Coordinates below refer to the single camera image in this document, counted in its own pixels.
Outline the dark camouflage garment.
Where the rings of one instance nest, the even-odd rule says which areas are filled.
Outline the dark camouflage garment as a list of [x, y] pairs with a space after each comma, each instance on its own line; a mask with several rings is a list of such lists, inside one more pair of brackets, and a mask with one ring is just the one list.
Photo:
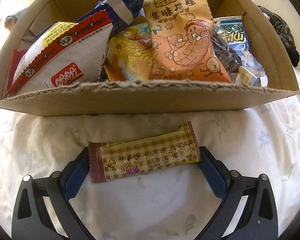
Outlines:
[[268, 10], [267, 8], [258, 5], [258, 8], [264, 13], [268, 21], [273, 26], [281, 42], [283, 43], [286, 52], [293, 67], [297, 67], [300, 62], [300, 54], [296, 49], [294, 37], [291, 33], [289, 25], [286, 21], [278, 14]]

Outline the teal cushion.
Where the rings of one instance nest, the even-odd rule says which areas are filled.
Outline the teal cushion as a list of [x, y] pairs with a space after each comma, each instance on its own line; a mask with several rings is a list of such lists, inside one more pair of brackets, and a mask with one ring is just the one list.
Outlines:
[[28, 7], [14, 13], [13, 15], [9, 15], [5, 18], [5, 23], [4, 26], [7, 30], [11, 31], [13, 29], [13, 27], [15, 26], [15, 24], [17, 23], [17, 21], [19, 20], [19, 18], [21, 18], [21, 16], [23, 16], [24, 12], [28, 9]]

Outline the dark seaweed snack pack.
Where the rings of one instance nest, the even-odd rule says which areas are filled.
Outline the dark seaweed snack pack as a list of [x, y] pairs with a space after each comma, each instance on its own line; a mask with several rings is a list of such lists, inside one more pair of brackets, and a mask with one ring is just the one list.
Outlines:
[[242, 65], [239, 55], [217, 34], [215, 30], [212, 31], [211, 41], [215, 55], [220, 60], [226, 72], [237, 74], [239, 67]]

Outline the blue white snack bag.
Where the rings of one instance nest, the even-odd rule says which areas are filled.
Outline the blue white snack bag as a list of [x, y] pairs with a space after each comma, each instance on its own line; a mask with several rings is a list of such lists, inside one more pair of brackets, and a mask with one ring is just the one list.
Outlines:
[[140, 14], [144, 0], [103, 0], [99, 1], [93, 10], [81, 16], [75, 22], [78, 23], [85, 18], [101, 10], [106, 10], [112, 22], [111, 36], [126, 29]]

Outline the brown cardboard box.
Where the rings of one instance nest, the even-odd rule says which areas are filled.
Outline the brown cardboard box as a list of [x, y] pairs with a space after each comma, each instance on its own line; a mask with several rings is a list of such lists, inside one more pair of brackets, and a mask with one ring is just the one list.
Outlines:
[[123, 81], [77, 83], [4, 98], [14, 50], [28, 48], [27, 35], [58, 21], [74, 21], [101, 0], [35, 0], [0, 51], [0, 108], [38, 116], [145, 114], [245, 109], [299, 93], [287, 52], [274, 28], [252, 0], [207, 0], [212, 15], [243, 16], [254, 57], [269, 79], [267, 87], [205, 81]]

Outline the red white snack bag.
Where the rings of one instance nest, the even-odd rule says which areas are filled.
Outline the red white snack bag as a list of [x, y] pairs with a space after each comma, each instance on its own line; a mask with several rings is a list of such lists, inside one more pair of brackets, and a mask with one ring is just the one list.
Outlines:
[[14, 50], [5, 97], [98, 80], [113, 25], [106, 10], [57, 22], [29, 49]]

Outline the white floral bed sheet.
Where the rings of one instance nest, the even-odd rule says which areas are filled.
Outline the white floral bed sheet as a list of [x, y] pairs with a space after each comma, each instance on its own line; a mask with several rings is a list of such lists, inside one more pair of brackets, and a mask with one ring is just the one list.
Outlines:
[[[268, 175], [283, 232], [300, 210], [300, 94], [225, 112], [40, 118], [0, 110], [0, 225], [11, 232], [23, 176], [62, 170], [90, 141], [151, 137], [188, 121], [229, 169]], [[87, 178], [71, 200], [96, 239], [194, 239], [219, 203], [194, 164], [101, 184]]]

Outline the blue yellow snack packet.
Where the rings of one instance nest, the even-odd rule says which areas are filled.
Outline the blue yellow snack packet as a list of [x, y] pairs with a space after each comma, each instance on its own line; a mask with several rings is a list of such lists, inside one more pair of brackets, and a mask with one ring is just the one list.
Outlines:
[[231, 81], [239, 85], [268, 85], [264, 68], [251, 53], [248, 35], [242, 16], [228, 16], [213, 19], [213, 30], [239, 55], [242, 65], [237, 74], [229, 75]]

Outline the yellow chip bag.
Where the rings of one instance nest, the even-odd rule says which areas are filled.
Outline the yellow chip bag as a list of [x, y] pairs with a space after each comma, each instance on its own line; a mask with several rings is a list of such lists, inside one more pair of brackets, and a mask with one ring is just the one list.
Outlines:
[[148, 80], [152, 66], [152, 39], [146, 22], [130, 26], [110, 39], [104, 64], [110, 81]]

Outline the orange peanut snack bag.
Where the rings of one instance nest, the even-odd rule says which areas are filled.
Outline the orange peanut snack bag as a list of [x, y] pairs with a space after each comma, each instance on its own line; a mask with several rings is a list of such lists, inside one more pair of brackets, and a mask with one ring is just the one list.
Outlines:
[[207, 0], [144, 0], [153, 45], [152, 80], [230, 83], [214, 54]]

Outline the brown checkered wafer bar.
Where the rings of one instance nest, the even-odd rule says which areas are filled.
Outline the brown checkered wafer bar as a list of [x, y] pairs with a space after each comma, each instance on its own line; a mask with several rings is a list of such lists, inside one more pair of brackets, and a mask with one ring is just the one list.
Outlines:
[[92, 183], [104, 183], [201, 161], [191, 122], [154, 137], [120, 142], [89, 142]]

